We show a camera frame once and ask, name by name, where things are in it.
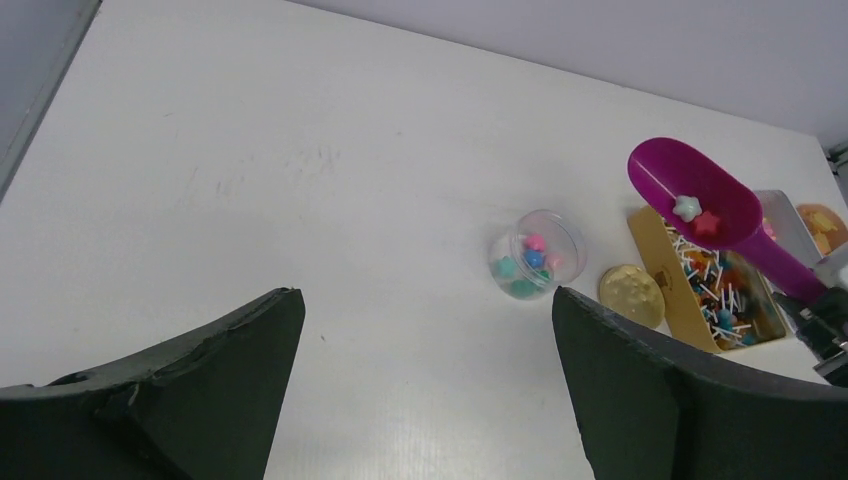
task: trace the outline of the pink scoop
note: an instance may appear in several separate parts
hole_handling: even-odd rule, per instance
[[[754,192],[703,153],[671,138],[652,138],[630,154],[627,174],[636,190],[687,240],[742,255],[778,288],[807,305],[825,286],[763,230],[763,207]],[[672,212],[679,195],[696,197],[720,219],[714,236],[696,236],[693,224]]]

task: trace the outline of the gold coin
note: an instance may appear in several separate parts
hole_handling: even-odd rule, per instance
[[[598,300],[615,313],[648,328],[657,328],[665,316],[665,299],[659,285],[636,265],[607,270],[598,285]]]

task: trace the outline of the scoop handle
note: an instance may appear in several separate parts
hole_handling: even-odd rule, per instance
[[[783,293],[805,305],[812,305],[827,290],[812,270],[775,243],[762,227],[731,250],[742,255]]]

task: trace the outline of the pink star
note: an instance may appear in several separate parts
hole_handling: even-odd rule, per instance
[[[692,223],[695,226],[695,235],[699,237],[714,237],[718,234],[718,226],[721,223],[721,219],[709,211],[705,211],[695,217]]]

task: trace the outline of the wall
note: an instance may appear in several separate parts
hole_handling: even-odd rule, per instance
[[[845,0],[297,0],[848,139]]]

